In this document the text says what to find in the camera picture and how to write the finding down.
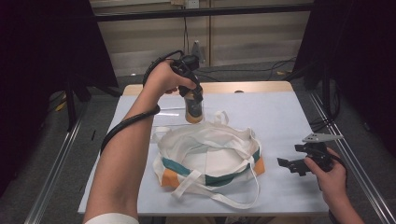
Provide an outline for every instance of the cable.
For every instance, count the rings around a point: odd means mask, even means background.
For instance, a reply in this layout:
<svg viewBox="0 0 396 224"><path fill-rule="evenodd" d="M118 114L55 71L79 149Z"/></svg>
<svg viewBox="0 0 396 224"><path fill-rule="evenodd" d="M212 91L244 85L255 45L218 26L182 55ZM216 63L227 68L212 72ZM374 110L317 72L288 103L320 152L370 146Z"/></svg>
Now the cable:
<svg viewBox="0 0 396 224"><path fill-rule="evenodd" d="M177 54L177 53L180 54L180 56L183 56L183 55L184 55L184 52L183 52L183 51L181 51L181 50L176 50L176 51L173 51L173 52L171 52L171 53L166 54L165 56L162 56L162 57L158 58L155 62L153 62L153 63L148 67L148 69L146 70L145 75L143 76L143 86L146 85L146 82L147 82L147 80L148 80L148 78L149 78L149 75L151 74L152 70L153 70L159 63L165 61L168 57L170 57L170 56L172 56L172 55L174 55L174 54Z"/></svg>
<svg viewBox="0 0 396 224"><path fill-rule="evenodd" d="M341 93L340 93L340 89L339 89L338 85L335 86L335 93L334 93L332 100L333 100L333 104L335 106L335 111L334 111L334 113L329 115L329 118L320 120L320 121L316 121L318 119L321 119L321 118L317 118L317 119L314 119L313 121L309 122L309 125L311 125L311 128L313 129L313 133L320 131L321 129L323 129L324 127L329 125L331 122L334 122L335 119L338 117L338 115L340 113L340 108L341 108Z"/></svg>
<svg viewBox="0 0 396 224"><path fill-rule="evenodd" d="M210 79L212 79L212 80L214 80L214 81L221 82L220 80L218 80L218 79L216 79L216 78L214 78L214 77L205 76L205 75L202 75L202 74L195 74L195 75L198 76L198 77L207 77L207 78L210 78Z"/></svg>
<svg viewBox="0 0 396 224"><path fill-rule="evenodd" d="M286 63L293 63L293 62L295 62L295 58L296 58L296 57L293 57L293 58L291 58L291 59L289 59L289 60L286 60L286 61L280 61L280 62L274 63L274 65L271 67L270 76L269 76L265 81L269 81L269 80L271 79L272 74L273 74L275 68L281 67L281 66L285 65Z"/></svg>
<svg viewBox="0 0 396 224"><path fill-rule="evenodd" d="M184 52L186 52L186 38L187 38L187 54L190 54L189 32L187 31L187 19L184 17Z"/></svg>
<svg viewBox="0 0 396 224"><path fill-rule="evenodd" d="M161 109L158 105L155 106L154 109L148 111L148 112L144 112L138 115L135 115L133 117L130 117L128 119L123 120L122 122L120 122L118 125L116 125L116 127L114 127L110 132L108 132L108 134L106 135L105 139L102 142L102 146L100 149L100 154L102 154L103 150L105 149L107 143L110 141L111 138L114 137L114 135L116 135L117 133L119 133L121 130L123 130L124 128L128 127L129 125L138 122L141 119L145 119L148 118L152 115L156 115L158 113L160 113Z"/></svg>
<svg viewBox="0 0 396 224"><path fill-rule="evenodd" d="M210 70L210 71L203 71L203 70L199 70L197 69L196 72L200 72L200 73L216 73L216 72L267 72L267 71L272 71L278 67L281 67L283 65L285 65L286 63L289 62L294 62L295 57L286 60L286 61L280 61L277 62L276 64L274 64L271 68L265 68L265 69L218 69L218 70Z"/></svg>

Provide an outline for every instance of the person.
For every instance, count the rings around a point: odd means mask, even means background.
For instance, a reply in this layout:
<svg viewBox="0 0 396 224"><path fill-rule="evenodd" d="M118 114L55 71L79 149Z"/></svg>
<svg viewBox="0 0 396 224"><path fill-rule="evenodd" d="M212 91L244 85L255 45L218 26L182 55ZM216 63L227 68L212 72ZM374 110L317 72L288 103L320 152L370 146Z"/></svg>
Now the person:
<svg viewBox="0 0 396 224"><path fill-rule="evenodd" d="M157 65L148 76L124 119L152 110L165 93L177 91L177 86L196 87L191 80L175 74L171 60ZM145 171L153 116L139 120L117 133L106 145L97 164L83 223L138 223L137 197ZM318 177L324 201L341 223L363 223L352 207L346 191L346 171L335 162L324 173L312 160L306 165Z"/></svg>

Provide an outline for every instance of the fabric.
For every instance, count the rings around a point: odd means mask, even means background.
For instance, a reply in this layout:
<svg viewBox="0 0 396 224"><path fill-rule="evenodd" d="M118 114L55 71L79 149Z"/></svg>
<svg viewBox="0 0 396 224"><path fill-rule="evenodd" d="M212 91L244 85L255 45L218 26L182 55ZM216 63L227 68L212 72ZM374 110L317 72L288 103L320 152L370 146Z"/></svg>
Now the fabric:
<svg viewBox="0 0 396 224"><path fill-rule="evenodd" d="M251 207L260 193L256 176L265 172L262 146L251 129L239 131L227 122L203 122L169 130L158 142L160 152L153 163L161 186L175 188L172 195L177 198L190 192L239 209ZM257 185L252 202L239 203L214 191L251 178Z"/></svg>
<svg viewBox="0 0 396 224"><path fill-rule="evenodd" d="M139 222L130 216L120 213L106 213L93 217L85 224L139 224Z"/></svg>

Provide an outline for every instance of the hand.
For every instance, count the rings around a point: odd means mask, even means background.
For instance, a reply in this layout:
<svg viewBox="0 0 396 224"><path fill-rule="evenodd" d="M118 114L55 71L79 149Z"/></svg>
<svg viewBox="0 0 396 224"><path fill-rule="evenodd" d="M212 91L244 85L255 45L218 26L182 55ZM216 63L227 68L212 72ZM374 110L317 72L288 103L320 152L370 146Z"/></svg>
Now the hand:
<svg viewBox="0 0 396 224"><path fill-rule="evenodd" d="M152 88L158 94L172 93L177 91L177 86L185 86L189 89L195 89L196 85L190 79L176 74L170 67L172 60L166 60L159 63L148 76L145 88Z"/></svg>
<svg viewBox="0 0 396 224"><path fill-rule="evenodd" d="M327 148L327 150L334 156L339 157L332 149ZM333 168L326 173L310 158L305 158L304 161L312 173L317 176L326 204L332 206L343 200L348 200L346 188L347 172L342 164L332 160Z"/></svg>

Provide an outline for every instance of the white table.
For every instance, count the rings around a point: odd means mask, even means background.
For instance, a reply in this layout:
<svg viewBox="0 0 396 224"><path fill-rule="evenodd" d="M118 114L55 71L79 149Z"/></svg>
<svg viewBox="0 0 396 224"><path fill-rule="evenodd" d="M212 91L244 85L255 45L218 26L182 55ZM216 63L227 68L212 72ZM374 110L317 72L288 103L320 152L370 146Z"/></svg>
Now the white table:
<svg viewBox="0 0 396 224"><path fill-rule="evenodd" d="M262 142L262 156L265 173L258 176L261 194L255 205L249 209L235 209L215 202L206 196L186 193L181 199L171 196L172 189L162 188L153 172L152 163L158 154L155 144L150 144L148 163L138 199L140 216L324 216L328 207L322 200L318 182L314 175L291 174L289 169L280 167L276 158L287 160L302 159L305 154L296 152L294 145L303 144L302 139L311 133L308 121L289 82L228 82L202 83L204 88L205 119L224 110L230 117L229 125L235 129L251 128ZM120 98L109 130L123 118L141 85L131 85ZM163 111L172 107L180 117L174 124L186 124L184 101L180 96L164 96L160 102ZM154 125L163 124L161 116L155 118ZM81 201L80 213L85 212L89 188ZM236 184L220 192L240 202L252 200L255 182Z"/></svg>

